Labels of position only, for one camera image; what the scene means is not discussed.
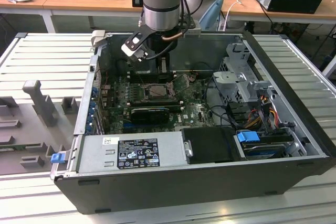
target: motherboard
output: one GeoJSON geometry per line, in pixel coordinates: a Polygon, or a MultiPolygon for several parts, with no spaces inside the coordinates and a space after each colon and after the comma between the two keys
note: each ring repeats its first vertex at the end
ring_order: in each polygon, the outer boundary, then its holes
{"type": "Polygon", "coordinates": [[[108,134],[180,131],[214,126],[204,102],[208,79],[174,74],[169,82],[145,76],[114,77],[102,86],[101,105],[108,134]]]}

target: warning label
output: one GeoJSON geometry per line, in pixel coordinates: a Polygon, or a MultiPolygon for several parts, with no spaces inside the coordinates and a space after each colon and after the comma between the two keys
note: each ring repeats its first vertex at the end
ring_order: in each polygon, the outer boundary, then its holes
{"type": "Polygon", "coordinates": [[[118,142],[119,169],[160,166],[157,139],[121,140],[118,142]]]}

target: barcode sticker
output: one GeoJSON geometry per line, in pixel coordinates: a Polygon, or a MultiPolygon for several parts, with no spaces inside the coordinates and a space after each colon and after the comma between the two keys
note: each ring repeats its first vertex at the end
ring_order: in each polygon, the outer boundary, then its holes
{"type": "Polygon", "coordinates": [[[103,144],[118,144],[118,137],[104,137],[103,144]]]}

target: desk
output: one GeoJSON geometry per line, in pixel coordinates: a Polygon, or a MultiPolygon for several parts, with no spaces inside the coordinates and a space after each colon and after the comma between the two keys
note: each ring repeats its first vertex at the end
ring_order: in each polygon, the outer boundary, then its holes
{"type": "MultiPolygon", "coordinates": [[[[224,0],[226,13],[235,0],[224,0]]],[[[241,0],[230,11],[230,20],[264,21],[268,19],[256,0],[241,0]]],[[[138,17],[141,8],[132,7],[132,0],[32,0],[12,4],[0,0],[0,13],[41,15],[49,33],[55,33],[53,15],[138,17]]],[[[268,13],[274,22],[336,23],[336,0],[323,0],[315,14],[268,13]]]]}

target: white cord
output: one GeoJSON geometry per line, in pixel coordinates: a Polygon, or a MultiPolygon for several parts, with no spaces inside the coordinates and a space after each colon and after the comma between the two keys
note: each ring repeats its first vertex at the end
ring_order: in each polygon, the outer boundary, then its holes
{"type": "Polygon", "coordinates": [[[229,13],[230,13],[231,8],[232,8],[235,4],[241,4],[241,5],[242,5],[242,2],[239,1],[239,0],[236,0],[236,2],[234,2],[234,3],[230,6],[229,10],[227,10],[227,14],[226,14],[226,17],[225,17],[225,22],[224,22],[224,28],[223,28],[223,31],[226,30],[226,26],[227,26],[227,18],[229,17],[229,13]]]}
{"type": "Polygon", "coordinates": [[[230,12],[231,8],[232,8],[235,4],[238,4],[238,3],[239,3],[239,4],[242,4],[242,2],[240,2],[240,1],[234,2],[233,4],[231,4],[229,10],[227,11],[227,14],[226,14],[226,17],[225,17],[225,22],[224,22],[224,28],[223,28],[223,31],[226,30],[226,26],[227,26],[227,18],[228,18],[228,16],[229,16],[229,12],[230,12]]]}

